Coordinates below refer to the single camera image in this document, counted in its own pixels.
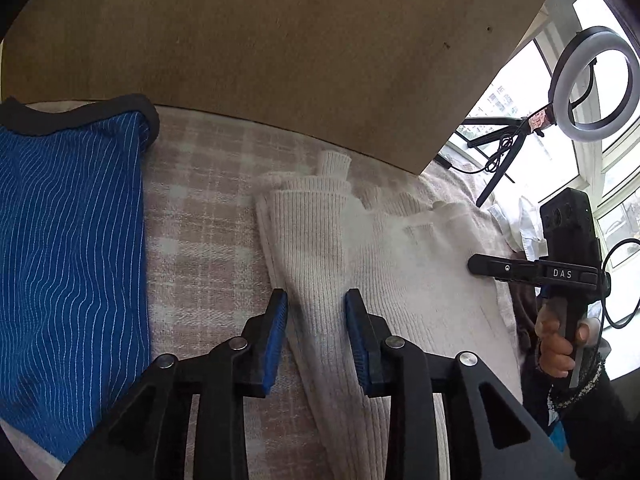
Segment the person right hand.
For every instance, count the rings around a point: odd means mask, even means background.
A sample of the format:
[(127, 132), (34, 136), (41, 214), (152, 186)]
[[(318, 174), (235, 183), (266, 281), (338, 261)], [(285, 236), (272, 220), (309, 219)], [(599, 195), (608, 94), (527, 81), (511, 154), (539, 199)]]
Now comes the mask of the person right hand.
[(559, 317), (543, 304), (535, 325), (538, 337), (538, 367), (552, 378), (565, 378), (574, 370), (575, 360), (570, 356), (574, 346), (560, 335)]

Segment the person right forearm dark sleeve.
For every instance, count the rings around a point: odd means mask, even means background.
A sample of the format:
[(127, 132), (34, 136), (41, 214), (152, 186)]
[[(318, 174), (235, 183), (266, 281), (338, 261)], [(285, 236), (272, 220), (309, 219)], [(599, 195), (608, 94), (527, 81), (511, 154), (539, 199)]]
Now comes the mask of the person right forearm dark sleeve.
[(629, 417), (602, 364), (585, 388), (569, 392), (555, 389), (529, 356), (521, 383), (524, 408), (546, 434), (551, 432), (550, 412), (559, 415), (579, 478), (639, 477), (639, 419)]

